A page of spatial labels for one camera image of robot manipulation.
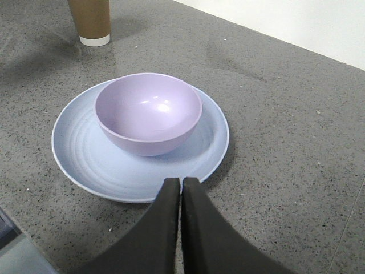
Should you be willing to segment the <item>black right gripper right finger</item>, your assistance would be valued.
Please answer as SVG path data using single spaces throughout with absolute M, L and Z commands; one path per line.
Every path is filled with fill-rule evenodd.
M 290 273 L 245 240 L 196 178 L 184 178 L 181 241 L 185 273 Z

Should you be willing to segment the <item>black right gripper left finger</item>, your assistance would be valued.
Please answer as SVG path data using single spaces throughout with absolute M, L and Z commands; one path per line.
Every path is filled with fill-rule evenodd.
M 174 273 L 180 181 L 167 178 L 142 218 L 111 248 L 73 273 Z

